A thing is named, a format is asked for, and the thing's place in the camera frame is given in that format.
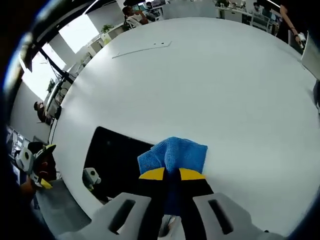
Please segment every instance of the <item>black pole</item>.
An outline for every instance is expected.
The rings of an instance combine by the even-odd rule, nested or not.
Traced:
[[[55,64],[55,62],[51,60],[51,58],[46,54],[46,52],[41,47],[39,47],[38,50],[44,56],[44,58],[47,59],[50,62],[51,66],[61,75],[62,78],[65,78],[65,80],[67,80],[71,84],[74,83],[74,81],[69,77],[69,74],[66,71],[62,71]]]

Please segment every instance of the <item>window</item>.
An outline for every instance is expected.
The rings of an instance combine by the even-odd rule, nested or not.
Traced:
[[[59,33],[74,53],[99,34],[87,15],[77,17],[64,26]]]
[[[66,65],[65,62],[62,61],[49,44],[46,43],[42,49],[60,69],[63,69]],[[44,101],[49,93],[47,89],[50,80],[56,80],[56,75],[57,73],[53,70],[50,63],[38,52],[32,59],[32,72],[27,69],[22,75],[22,80],[34,94]]]

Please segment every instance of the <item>round table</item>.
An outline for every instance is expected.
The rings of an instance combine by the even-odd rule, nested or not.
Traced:
[[[162,42],[171,43],[141,50]],[[151,144],[187,138],[208,146],[203,174],[214,192],[262,230],[289,234],[320,182],[316,79],[300,58],[276,37],[223,19],[178,18],[122,33],[62,103],[53,155],[66,186],[89,217],[102,206],[82,183],[98,126]]]

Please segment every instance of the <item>blue cloth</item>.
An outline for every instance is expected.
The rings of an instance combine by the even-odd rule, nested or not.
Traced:
[[[188,139],[169,137],[138,156],[140,173],[165,167],[170,173],[179,168],[202,173],[208,147]]]

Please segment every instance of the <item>black mat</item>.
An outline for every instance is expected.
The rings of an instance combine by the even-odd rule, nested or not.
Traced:
[[[131,192],[140,176],[137,157],[152,147],[101,126],[97,127],[86,155],[84,167],[95,168],[101,183],[91,192],[107,202],[122,192]]]

